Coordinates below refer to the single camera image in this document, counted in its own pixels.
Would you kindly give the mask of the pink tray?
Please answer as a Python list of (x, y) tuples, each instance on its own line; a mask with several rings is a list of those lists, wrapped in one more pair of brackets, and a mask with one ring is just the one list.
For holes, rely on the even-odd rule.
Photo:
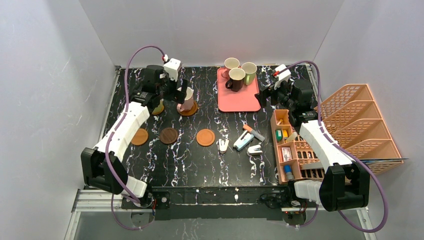
[(217, 103), (222, 112), (257, 112), (261, 109), (255, 94), (259, 93), (257, 77), (252, 84), (244, 85), (238, 92), (226, 88), (227, 79), (222, 77), (226, 69), (220, 67), (217, 70)]

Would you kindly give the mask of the brown saucer coaster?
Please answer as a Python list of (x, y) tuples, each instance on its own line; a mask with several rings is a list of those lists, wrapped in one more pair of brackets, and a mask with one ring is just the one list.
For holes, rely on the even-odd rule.
[(190, 110), (183, 110), (183, 111), (179, 111), (178, 113), (181, 116), (185, 116), (185, 117), (189, 117), (194, 115), (198, 110), (198, 103), (196, 101), (193, 102), (193, 106)]

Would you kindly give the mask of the dark brown mug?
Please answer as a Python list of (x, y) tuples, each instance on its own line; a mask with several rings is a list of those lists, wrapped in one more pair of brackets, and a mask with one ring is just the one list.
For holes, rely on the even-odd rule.
[(229, 80), (225, 83), (226, 89), (233, 92), (240, 91), (244, 84), (245, 71), (242, 68), (233, 68), (228, 72), (228, 76)]

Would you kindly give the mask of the pink mug front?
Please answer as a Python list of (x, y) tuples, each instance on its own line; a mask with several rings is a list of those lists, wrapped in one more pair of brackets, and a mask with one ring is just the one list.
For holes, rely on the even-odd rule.
[(193, 106), (194, 106), (193, 89), (190, 87), (187, 87), (184, 102), (182, 104), (179, 103), (176, 109), (180, 113), (180, 112), (191, 110)]

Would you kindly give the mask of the orange wooden coaster front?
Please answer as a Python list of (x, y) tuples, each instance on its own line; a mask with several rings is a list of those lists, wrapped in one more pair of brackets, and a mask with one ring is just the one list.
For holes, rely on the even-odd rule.
[(149, 139), (149, 133), (144, 128), (139, 128), (131, 140), (134, 146), (141, 146)]

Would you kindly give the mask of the green mug front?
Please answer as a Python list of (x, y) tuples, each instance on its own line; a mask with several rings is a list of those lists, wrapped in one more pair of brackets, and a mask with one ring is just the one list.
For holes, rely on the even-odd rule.
[(159, 105), (152, 111), (153, 115), (158, 115), (164, 111), (165, 107), (163, 104), (163, 99), (159, 101)]

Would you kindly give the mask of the dark brown coaster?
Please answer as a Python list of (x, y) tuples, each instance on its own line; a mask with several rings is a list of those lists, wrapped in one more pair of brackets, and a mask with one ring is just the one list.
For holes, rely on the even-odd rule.
[(179, 132), (172, 127), (164, 128), (159, 134), (159, 140), (166, 145), (175, 143), (178, 137), (179, 137)]

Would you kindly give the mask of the light orange coaster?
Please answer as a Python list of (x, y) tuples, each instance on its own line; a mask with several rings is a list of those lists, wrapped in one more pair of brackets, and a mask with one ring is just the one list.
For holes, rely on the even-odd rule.
[(210, 129), (202, 129), (196, 135), (196, 141), (203, 147), (208, 147), (215, 142), (215, 134)]

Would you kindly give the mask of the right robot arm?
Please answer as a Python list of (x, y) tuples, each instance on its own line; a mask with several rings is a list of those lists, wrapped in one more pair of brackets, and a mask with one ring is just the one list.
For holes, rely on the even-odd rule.
[(368, 205), (370, 169), (342, 151), (326, 130), (313, 101), (312, 84), (305, 79), (292, 83), (275, 83), (255, 94), (260, 106), (281, 104), (288, 110), (288, 121), (312, 148), (319, 159), (324, 177), (313, 180), (290, 180), (288, 186), (294, 200), (309, 200), (327, 211), (341, 211)]

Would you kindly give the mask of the small orange coaster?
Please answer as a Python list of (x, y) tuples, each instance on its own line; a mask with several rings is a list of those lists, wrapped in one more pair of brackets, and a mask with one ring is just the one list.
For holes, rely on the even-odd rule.
[(157, 116), (157, 115), (161, 114), (164, 110), (165, 110), (165, 106), (164, 105), (158, 106), (157, 108), (155, 108), (153, 110), (153, 112), (151, 113), (151, 115)]

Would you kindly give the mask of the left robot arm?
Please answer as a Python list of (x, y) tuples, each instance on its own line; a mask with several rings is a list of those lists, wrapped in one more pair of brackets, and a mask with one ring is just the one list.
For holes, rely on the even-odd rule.
[(162, 100), (183, 104), (187, 80), (178, 87), (182, 63), (175, 58), (160, 65), (144, 68), (142, 81), (129, 96), (129, 103), (119, 115), (109, 132), (92, 148), (81, 153), (84, 183), (114, 195), (123, 195), (140, 203), (147, 183), (128, 175), (122, 161), (124, 154), (142, 124)]

